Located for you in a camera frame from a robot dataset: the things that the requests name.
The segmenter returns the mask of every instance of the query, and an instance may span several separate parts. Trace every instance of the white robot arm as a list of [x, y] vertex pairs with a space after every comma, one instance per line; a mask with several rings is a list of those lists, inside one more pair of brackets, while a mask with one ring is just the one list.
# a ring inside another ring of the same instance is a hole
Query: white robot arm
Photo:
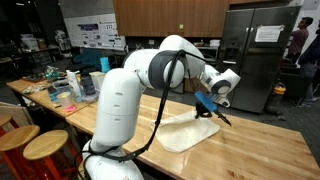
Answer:
[[[83, 153], [85, 170], [92, 179], [105, 179], [106, 175], [108, 179], [143, 179], [131, 159], [147, 148], [126, 156], [122, 145], [134, 135], [140, 98], [146, 87], [175, 88], [184, 77], [197, 77], [212, 93], [214, 102], [230, 105], [226, 95], [240, 77], [231, 70], [221, 74], [201, 59], [203, 55], [196, 47], [173, 35], [167, 37], [158, 50], [132, 52], [123, 68], [106, 74], [98, 101], [95, 133]], [[159, 120], [164, 102], [160, 104]]]

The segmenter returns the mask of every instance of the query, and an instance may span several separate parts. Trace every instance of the wooden cabinet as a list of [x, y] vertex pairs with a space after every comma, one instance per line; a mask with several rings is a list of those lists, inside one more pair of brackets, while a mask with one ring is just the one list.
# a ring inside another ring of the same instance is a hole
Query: wooden cabinet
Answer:
[[221, 37], [225, 0], [114, 0], [119, 35]]
[[277, 0], [229, 0], [229, 4], [244, 4], [244, 3], [258, 3], [258, 2], [270, 2]]
[[119, 35], [167, 36], [176, 30], [175, 0], [114, 0]]

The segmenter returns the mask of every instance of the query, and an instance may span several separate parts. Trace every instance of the paper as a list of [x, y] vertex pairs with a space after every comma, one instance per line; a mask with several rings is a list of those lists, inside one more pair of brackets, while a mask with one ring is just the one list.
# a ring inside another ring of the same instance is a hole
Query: paper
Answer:
[[125, 37], [118, 35], [115, 14], [64, 19], [72, 46], [124, 50]]
[[260, 26], [257, 28], [256, 42], [278, 42], [283, 26]]

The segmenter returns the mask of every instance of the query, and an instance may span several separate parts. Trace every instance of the black cable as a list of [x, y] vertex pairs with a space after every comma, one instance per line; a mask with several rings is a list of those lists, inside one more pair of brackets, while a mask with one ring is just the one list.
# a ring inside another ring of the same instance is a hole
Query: black cable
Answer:
[[85, 180], [85, 177], [83, 177], [78, 169], [78, 165], [77, 165], [77, 157], [82, 154], [82, 153], [90, 153], [89, 151], [80, 151], [76, 154], [76, 156], [74, 157], [74, 160], [73, 160], [73, 166], [76, 168], [77, 170], [77, 174], [78, 176], [80, 177], [81, 180]]
[[143, 152], [145, 152], [146, 150], [149, 149], [150, 145], [152, 144], [152, 141], [155, 137], [155, 134], [156, 134], [156, 131], [161, 123], [161, 118], [162, 118], [162, 113], [163, 113], [163, 110], [164, 110], [164, 107], [165, 107], [165, 103], [166, 103], [166, 100], [167, 100], [167, 97], [168, 97], [168, 93], [169, 93], [169, 90], [170, 90], [170, 84], [171, 84], [171, 80], [172, 80], [172, 76], [173, 76], [173, 72], [174, 72], [174, 69], [175, 69], [175, 66], [177, 64], [177, 61], [178, 61], [178, 58], [181, 56], [181, 55], [185, 55], [186, 52], [184, 50], [180, 50], [177, 52], [177, 55], [175, 57], [175, 59], [172, 61], [171, 65], [170, 65], [170, 68], [169, 68], [169, 72], [168, 72], [168, 76], [167, 76], [167, 81], [165, 83], [165, 88], [163, 90], [163, 93], [162, 93], [162, 97], [161, 97], [161, 101], [160, 101], [160, 105], [159, 105], [159, 111], [158, 111], [158, 115], [157, 115], [157, 119], [155, 121], [155, 128], [153, 130], [153, 133], [149, 139], [149, 141], [147, 142], [147, 144], [132, 152], [132, 153], [129, 153], [125, 156], [122, 156], [122, 157], [118, 157], [118, 156], [112, 156], [112, 155], [109, 155], [109, 154], [106, 154], [108, 151], [110, 150], [115, 150], [117, 148], [119, 148], [119, 146], [117, 147], [112, 147], [104, 152], [94, 152], [92, 149], [91, 149], [91, 141], [89, 143], [89, 151], [82, 151], [82, 153], [90, 153], [90, 155], [84, 160], [84, 163], [83, 163], [83, 168], [84, 168], [84, 172], [85, 172], [85, 175], [89, 176], [87, 170], [86, 170], [86, 167], [85, 167], [85, 164], [87, 162], [87, 160], [91, 157], [91, 156], [102, 156], [104, 158], [108, 158], [108, 159], [111, 159], [111, 160], [116, 160], [116, 161], [119, 161], [119, 162], [123, 162], [123, 161], [128, 161], [128, 160], [132, 160], [133, 158], [139, 156], [140, 154], [142, 154]]
[[188, 55], [190, 55], [190, 56], [192, 56], [192, 57], [195, 57], [195, 58], [197, 58], [197, 59], [200, 59], [200, 60], [202, 60], [202, 61], [204, 61], [204, 62], [210, 62], [210, 61], [205, 60], [204, 58], [201, 58], [201, 57], [199, 57], [199, 56], [197, 56], [197, 55], [194, 55], [194, 54], [191, 54], [191, 53], [189, 53], [189, 52], [185, 52], [185, 53], [188, 54]]

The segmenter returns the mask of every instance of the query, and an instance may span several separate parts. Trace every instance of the person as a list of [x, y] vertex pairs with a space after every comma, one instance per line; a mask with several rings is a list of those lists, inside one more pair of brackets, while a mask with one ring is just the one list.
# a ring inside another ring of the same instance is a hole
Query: person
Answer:
[[310, 106], [310, 102], [314, 102], [317, 98], [313, 97], [313, 77], [320, 67], [320, 20], [318, 30], [316, 31], [316, 38], [309, 45], [306, 51], [299, 58], [300, 75], [309, 79], [308, 86], [305, 92], [304, 99], [301, 106]]
[[313, 18], [303, 17], [298, 24], [298, 30], [291, 33], [293, 37], [289, 46], [288, 55], [286, 58], [291, 60], [291, 63], [295, 64], [299, 58], [302, 48], [309, 37], [309, 31], [307, 27], [312, 24]]

